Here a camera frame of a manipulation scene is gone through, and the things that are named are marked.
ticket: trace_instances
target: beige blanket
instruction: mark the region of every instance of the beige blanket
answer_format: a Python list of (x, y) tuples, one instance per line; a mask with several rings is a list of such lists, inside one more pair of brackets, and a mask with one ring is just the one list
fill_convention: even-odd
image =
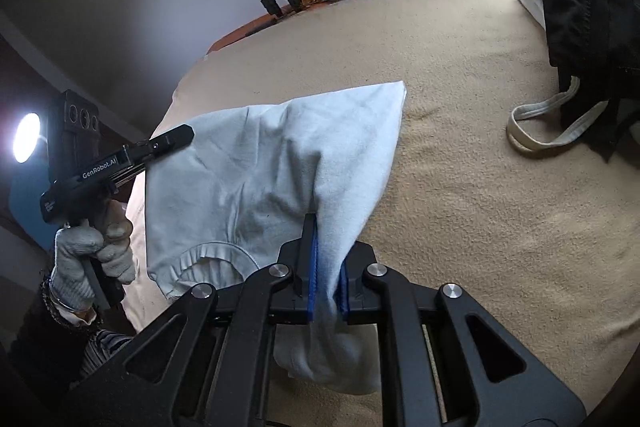
[[(640, 342), (640, 176), (579, 144), (514, 151), (510, 110), (556, 92), (545, 36), (517, 0), (350, 0), (210, 54), (178, 86), (159, 130), (198, 114), (404, 80), (401, 139), (362, 240), (412, 282), (463, 285), (591, 410)], [(554, 122), (528, 123), (549, 138)], [(144, 277), (143, 179), (129, 217), (140, 279), (127, 314), (166, 304)], [(339, 396), (276, 374), (270, 419), (380, 424), (380, 397)]]

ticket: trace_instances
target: silver screw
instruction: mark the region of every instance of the silver screw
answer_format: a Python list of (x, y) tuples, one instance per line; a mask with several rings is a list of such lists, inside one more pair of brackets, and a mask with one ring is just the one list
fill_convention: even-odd
[(367, 271), (373, 277), (382, 277), (386, 273), (386, 266), (380, 263), (372, 263), (367, 266)]
[(457, 299), (462, 295), (462, 288), (455, 283), (449, 283), (442, 287), (442, 293), (450, 299)]
[(286, 264), (272, 264), (269, 267), (269, 273), (274, 277), (284, 277), (289, 273), (289, 267)]
[(193, 295), (196, 299), (208, 299), (212, 293), (213, 288), (206, 282), (201, 282), (200, 284), (196, 284), (193, 288), (191, 288), (191, 295)]

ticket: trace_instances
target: black sleeve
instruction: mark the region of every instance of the black sleeve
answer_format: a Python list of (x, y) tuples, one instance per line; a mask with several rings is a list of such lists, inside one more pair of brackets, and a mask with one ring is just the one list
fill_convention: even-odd
[(46, 280), (24, 316), (8, 358), (31, 392), (55, 410), (69, 385), (80, 379), (84, 346), (97, 325), (73, 327), (66, 323), (48, 295)]

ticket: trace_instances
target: gloved hand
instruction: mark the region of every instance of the gloved hand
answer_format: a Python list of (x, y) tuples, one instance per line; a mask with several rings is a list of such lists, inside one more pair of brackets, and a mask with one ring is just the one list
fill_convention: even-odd
[(108, 203), (101, 228), (104, 234), (84, 220), (79, 227), (61, 229), (56, 234), (56, 263), (49, 288), (54, 298), (75, 311), (91, 308), (95, 298), (79, 260), (83, 255), (96, 257), (104, 273), (122, 284), (131, 283), (136, 276), (129, 244), (133, 224), (117, 201)]

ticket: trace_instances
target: bright light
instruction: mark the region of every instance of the bright light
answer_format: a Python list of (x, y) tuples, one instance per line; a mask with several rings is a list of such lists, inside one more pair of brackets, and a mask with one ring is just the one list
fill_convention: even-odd
[(22, 118), (14, 138), (14, 156), (20, 163), (29, 159), (33, 150), (36, 149), (40, 136), (40, 118), (34, 112), (30, 112)]

